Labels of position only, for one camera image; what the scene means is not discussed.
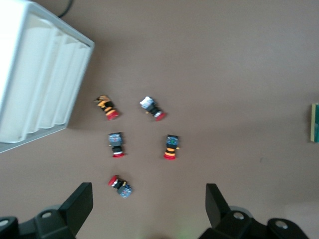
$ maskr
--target metal terminal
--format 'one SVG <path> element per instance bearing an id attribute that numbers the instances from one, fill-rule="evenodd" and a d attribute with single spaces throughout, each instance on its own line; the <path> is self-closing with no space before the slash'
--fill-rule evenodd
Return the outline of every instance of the metal terminal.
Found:
<path id="1" fill-rule="evenodd" d="M 5 225 L 7 225 L 8 222 L 9 222 L 9 220 L 2 220 L 2 221 L 0 221 L 0 227 L 3 227 L 3 226 L 5 226 Z"/>
<path id="2" fill-rule="evenodd" d="M 178 145 L 178 137 L 177 136 L 173 136 L 173 135 L 168 135 L 167 136 L 167 140 L 166 140 L 167 144 L 170 145 Z"/>
<path id="3" fill-rule="evenodd" d="M 45 213 L 45 214 L 42 214 L 42 218 L 48 218 L 48 217 L 50 217 L 51 215 L 52 215 L 52 213 L 47 212 L 47 213 Z"/>
<path id="4" fill-rule="evenodd" d="M 111 134 L 109 134 L 109 142 L 110 143 L 122 142 L 121 135 L 119 133 L 111 133 Z"/>
<path id="5" fill-rule="evenodd" d="M 236 213 L 234 213 L 234 218 L 239 219 L 239 220 L 243 220 L 245 217 L 241 213 L 236 212 Z"/>
<path id="6" fill-rule="evenodd" d="M 276 226 L 278 226 L 281 229 L 287 229 L 288 228 L 288 225 L 285 222 L 283 222 L 283 221 L 276 221 L 275 224 L 276 224 Z"/>
<path id="7" fill-rule="evenodd" d="M 145 99 L 140 102 L 142 108 L 145 110 L 153 103 L 155 103 L 154 100 L 149 96 L 146 96 Z"/>

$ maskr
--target white plastic box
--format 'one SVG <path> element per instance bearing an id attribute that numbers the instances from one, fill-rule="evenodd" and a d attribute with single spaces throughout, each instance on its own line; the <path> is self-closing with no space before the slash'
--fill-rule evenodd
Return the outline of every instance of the white plastic box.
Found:
<path id="1" fill-rule="evenodd" d="M 66 128 L 93 48 L 37 3 L 1 0 L 0 152 Z"/>

